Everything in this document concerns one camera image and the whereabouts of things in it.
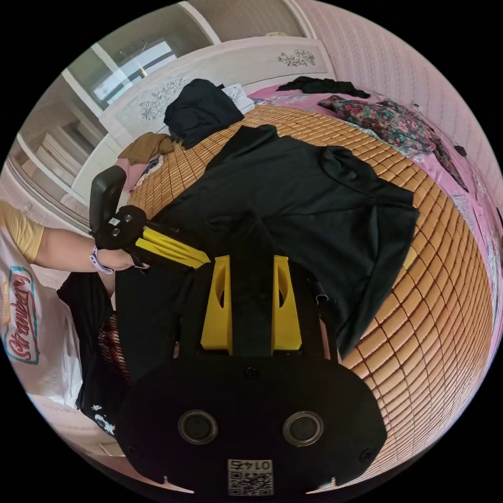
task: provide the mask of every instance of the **woven bed mat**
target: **woven bed mat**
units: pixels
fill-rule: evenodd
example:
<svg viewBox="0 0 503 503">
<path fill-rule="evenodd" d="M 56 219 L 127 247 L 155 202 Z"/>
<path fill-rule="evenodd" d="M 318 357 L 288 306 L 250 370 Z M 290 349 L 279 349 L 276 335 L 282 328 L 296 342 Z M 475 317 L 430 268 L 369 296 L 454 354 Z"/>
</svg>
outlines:
<svg viewBox="0 0 503 503">
<path fill-rule="evenodd" d="M 257 106 L 196 147 L 176 146 L 132 194 L 152 217 L 203 173 L 240 126 L 273 124 L 280 136 L 341 145 L 376 173 L 414 192 L 420 216 L 392 293 L 343 361 L 371 388 L 388 440 L 358 480 L 415 456 L 442 435 L 471 400 L 488 357 L 492 309 L 482 257 L 468 225 L 438 185 L 392 147 L 317 113 Z"/>
</svg>

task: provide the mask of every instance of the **brown cloth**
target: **brown cloth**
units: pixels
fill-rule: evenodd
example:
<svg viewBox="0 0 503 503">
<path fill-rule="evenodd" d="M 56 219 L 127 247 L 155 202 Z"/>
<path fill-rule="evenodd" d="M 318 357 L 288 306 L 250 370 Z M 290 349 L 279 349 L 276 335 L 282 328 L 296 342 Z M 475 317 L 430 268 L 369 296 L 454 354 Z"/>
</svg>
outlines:
<svg viewBox="0 0 503 503">
<path fill-rule="evenodd" d="M 147 164 L 157 154 L 173 152 L 173 143 L 169 135 L 161 133 L 145 133 L 129 145 L 119 156 L 128 159 L 131 165 Z"/>
</svg>

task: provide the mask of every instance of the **floral blanket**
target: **floral blanket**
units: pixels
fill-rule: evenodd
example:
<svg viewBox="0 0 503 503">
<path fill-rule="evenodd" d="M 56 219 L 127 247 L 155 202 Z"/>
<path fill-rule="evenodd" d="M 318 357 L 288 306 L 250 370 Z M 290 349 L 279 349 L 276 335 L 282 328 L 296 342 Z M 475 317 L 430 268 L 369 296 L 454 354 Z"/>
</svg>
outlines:
<svg viewBox="0 0 503 503">
<path fill-rule="evenodd" d="M 345 100 L 337 95 L 318 103 L 335 113 L 335 117 L 365 129 L 394 147 L 427 154 L 433 152 L 442 167 L 468 192 L 461 175 L 433 129 L 416 113 L 391 100 L 367 103 Z"/>
</svg>

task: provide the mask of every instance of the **yellow bracket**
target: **yellow bracket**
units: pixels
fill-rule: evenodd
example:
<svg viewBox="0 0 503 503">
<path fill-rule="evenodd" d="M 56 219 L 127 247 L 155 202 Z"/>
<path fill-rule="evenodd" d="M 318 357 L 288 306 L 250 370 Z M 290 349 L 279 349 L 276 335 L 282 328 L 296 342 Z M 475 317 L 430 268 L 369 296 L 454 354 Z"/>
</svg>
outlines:
<svg viewBox="0 0 503 503">
<path fill-rule="evenodd" d="M 208 351 L 226 349 L 232 355 L 231 260 L 229 255 L 215 258 L 201 346 Z"/>
<path fill-rule="evenodd" d="M 288 257 L 274 255 L 272 287 L 272 347 L 274 351 L 297 351 L 302 345 L 297 306 L 293 294 Z M 283 304 L 280 305 L 280 294 Z"/>
<path fill-rule="evenodd" d="M 208 255 L 203 251 L 164 236 L 164 234 L 150 228 L 143 231 L 143 237 L 136 241 L 136 246 L 194 269 L 210 262 Z"/>
</svg>

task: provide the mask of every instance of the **black handle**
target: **black handle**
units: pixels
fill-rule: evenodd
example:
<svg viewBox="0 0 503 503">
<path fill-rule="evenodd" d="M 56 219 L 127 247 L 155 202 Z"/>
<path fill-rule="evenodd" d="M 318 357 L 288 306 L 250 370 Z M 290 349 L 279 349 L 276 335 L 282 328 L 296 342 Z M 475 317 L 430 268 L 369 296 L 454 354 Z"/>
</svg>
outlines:
<svg viewBox="0 0 503 503">
<path fill-rule="evenodd" d="M 112 166 L 94 177 L 89 200 L 91 234 L 96 234 L 115 215 L 126 178 L 120 166 Z"/>
</svg>

